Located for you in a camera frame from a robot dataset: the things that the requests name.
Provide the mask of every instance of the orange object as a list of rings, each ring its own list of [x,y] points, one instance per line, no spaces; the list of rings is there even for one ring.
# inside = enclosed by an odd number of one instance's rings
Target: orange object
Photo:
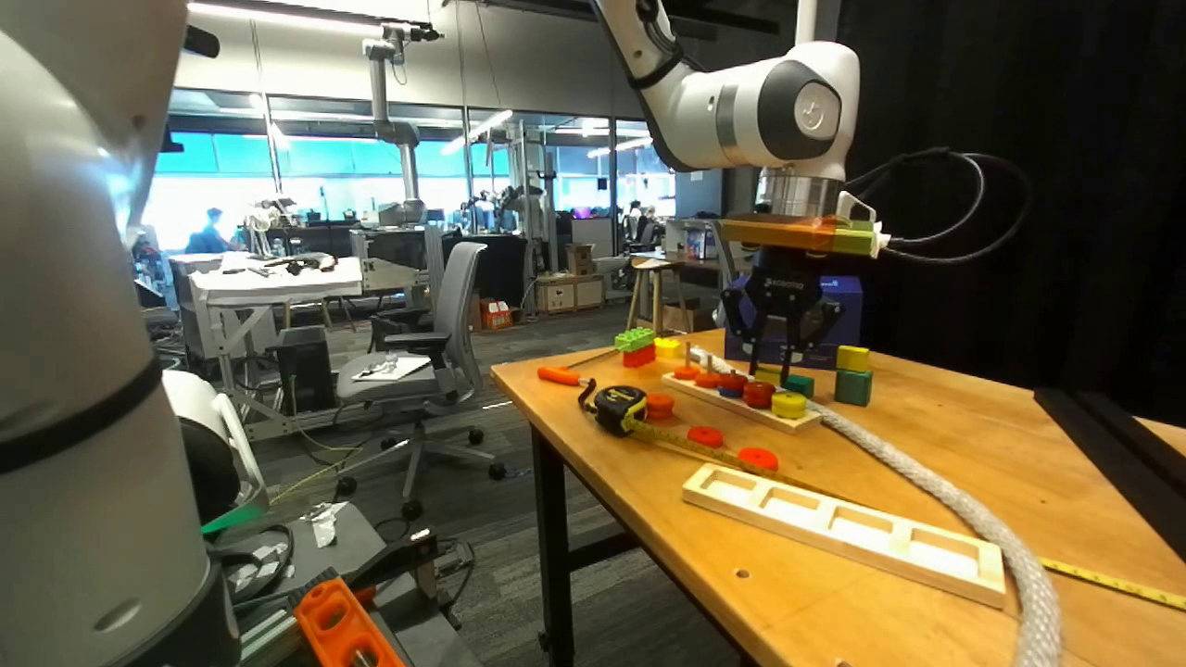
[[[673,379],[695,382],[705,372],[699,368],[673,368]]]
[[[745,379],[741,373],[724,373],[718,379],[718,395],[741,395],[745,394]]]
[[[567,372],[567,368],[536,368],[532,379],[551,382],[551,387],[582,387],[582,373]]]
[[[657,345],[624,352],[624,368],[643,368],[643,364],[651,364],[651,358],[657,358]]]
[[[295,628],[320,663],[409,667],[342,577],[325,577],[301,598]]]
[[[745,390],[741,390],[741,399],[750,404],[750,406],[769,406],[769,395],[774,395],[774,387],[769,382],[745,382]]]
[[[673,399],[667,394],[647,394],[643,395],[643,418],[647,424],[663,424],[663,418],[672,418],[672,411],[673,411]]]
[[[689,441],[699,445],[699,448],[724,448],[725,436],[710,425],[689,425]]]
[[[724,373],[699,373],[695,387],[699,387],[699,390],[718,390],[718,387],[724,387]]]
[[[737,462],[745,472],[757,472],[757,474],[774,474],[777,472],[777,457],[769,448],[741,448]]]

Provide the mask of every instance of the person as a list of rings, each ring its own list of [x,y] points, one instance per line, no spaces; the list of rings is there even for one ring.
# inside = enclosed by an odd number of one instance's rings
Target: person
[[[225,238],[217,234],[221,206],[209,206],[209,221],[188,234],[185,251],[231,251]]]
[[[663,234],[667,229],[658,227],[658,220],[651,220],[651,213],[640,206],[640,199],[631,199],[627,238],[624,238],[627,251],[651,251],[663,243]]]

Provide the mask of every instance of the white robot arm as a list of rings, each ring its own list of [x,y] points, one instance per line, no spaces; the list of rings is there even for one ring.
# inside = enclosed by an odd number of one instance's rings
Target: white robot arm
[[[845,177],[861,61],[834,40],[802,40],[777,61],[692,72],[658,0],[598,0],[672,167],[774,167]]]
[[[0,5],[0,663],[233,663],[118,227],[185,0]]]

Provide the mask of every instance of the wooden table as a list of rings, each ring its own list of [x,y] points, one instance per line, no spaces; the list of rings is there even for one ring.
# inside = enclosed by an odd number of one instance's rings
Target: wooden table
[[[1015,590],[994,613],[868,565],[774,537],[683,500],[695,458],[643,441],[609,436],[578,411],[578,390],[536,382],[545,358],[500,364],[494,379],[532,425],[545,641],[551,663],[572,663],[572,569],[611,550],[572,551],[563,523],[563,468],[572,468],[618,523],[695,598],[695,605],[757,663],[1010,663]],[[725,399],[684,395],[651,364],[563,356],[600,387],[663,390],[692,424],[724,425],[729,441],[766,445],[802,484],[968,534],[938,500],[898,477],[821,425],[784,435]],[[807,372],[829,395],[829,373]],[[994,506],[1035,555],[1080,565],[1113,577],[1186,593],[1182,561],[1141,523],[1108,477],[1067,441],[1026,390],[876,356],[872,406],[834,404],[920,462]],[[1152,425],[1178,453],[1186,435]],[[1062,663],[1182,663],[1186,615],[1113,590],[1054,573],[1062,609]]]

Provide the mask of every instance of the ceiling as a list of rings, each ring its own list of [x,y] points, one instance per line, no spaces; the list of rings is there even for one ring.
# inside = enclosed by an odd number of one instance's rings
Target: ceiling
[[[572,15],[594,24],[594,0],[195,0],[221,6],[268,6],[283,15],[315,15],[342,24],[388,24],[388,19],[427,19],[435,6],[448,5],[489,5],[508,11],[542,11],[542,15]],[[750,30],[757,36],[777,35],[777,15],[793,11],[784,0],[667,0],[677,35],[729,25]],[[284,133],[310,136],[354,136],[369,129],[369,100],[320,100],[320,95],[269,95],[269,116],[284,125]],[[172,125],[175,129],[263,129],[263,103],[248,94],[202,94],[176,88],[172,95]],[[424,133],[457,133],[463,125],[457,108],[394,108],[394,121],[411,121]]]
[[[484,5],[484,6],[514,6],[542,15],[576,15],[594,19],[594,0],[200,0],[221,6],[269,6],[284,15],[320,15],[320,19],[353,19],[353,24],[380,24],[380,19],[427,19],[431,5]],[[784,15],[793,15],[788,0],[663,0],[673,24],[705,24],[729,25],[752,35],[777,35]]]

